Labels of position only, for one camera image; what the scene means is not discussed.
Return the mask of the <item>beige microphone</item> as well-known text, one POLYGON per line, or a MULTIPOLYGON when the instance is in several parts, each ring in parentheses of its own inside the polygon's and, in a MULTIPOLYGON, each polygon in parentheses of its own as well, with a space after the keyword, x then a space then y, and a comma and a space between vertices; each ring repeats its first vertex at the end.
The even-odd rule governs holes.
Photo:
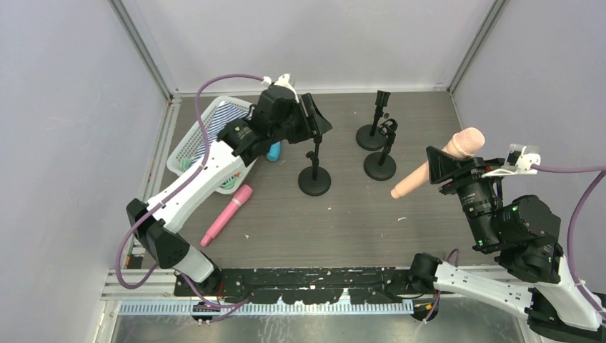
MULTIPOLYGON (((485 144, 483 133, 474 127, 468 127, 453 134, 452 138, 442 148, 442 151, 457 158, 470 158, 474 156, 485 144)), ((415 169, 411 174, 401 180, 390 192, 393 199, 408 195, 416 188, 429 180, 429 162, 415 169)))

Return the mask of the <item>pink microphone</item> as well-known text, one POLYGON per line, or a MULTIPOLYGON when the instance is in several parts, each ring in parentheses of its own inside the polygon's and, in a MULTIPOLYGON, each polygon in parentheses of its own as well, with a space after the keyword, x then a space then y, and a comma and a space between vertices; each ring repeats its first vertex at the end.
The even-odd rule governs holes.
POLYGON ((202 240, 200 241, 202 247, 207 247, 209 243, 216 238, 216 236, 221 230, 223 230, 223 228, 238 212, 242 205, 249 200, 252 193, 252 188, 247 184, 244 184, 238 188, 228 205, 226 205, 221 214, 214 220, 212 225, 205 232, 202 240))

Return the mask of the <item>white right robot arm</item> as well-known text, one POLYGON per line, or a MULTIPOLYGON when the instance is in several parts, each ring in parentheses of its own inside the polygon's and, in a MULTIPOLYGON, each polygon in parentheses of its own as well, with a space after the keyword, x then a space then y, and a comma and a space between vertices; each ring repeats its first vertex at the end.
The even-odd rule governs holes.
POLYGON ((605 340, 605 295, 591 292, 575 275, 558 242, 561 220, 535 195, 510 204, 502 180, 541 170, 535 146, 510 146, 506 158, 457 157, 430 146, 429 182, 458 196, 474 237, 474 250, 520 281, 499 282, 465 272, 426 253, 414 256, 408 279, 420 292, 451 292, 489 304, 526 321, 536 334, 558 342, 605 340))

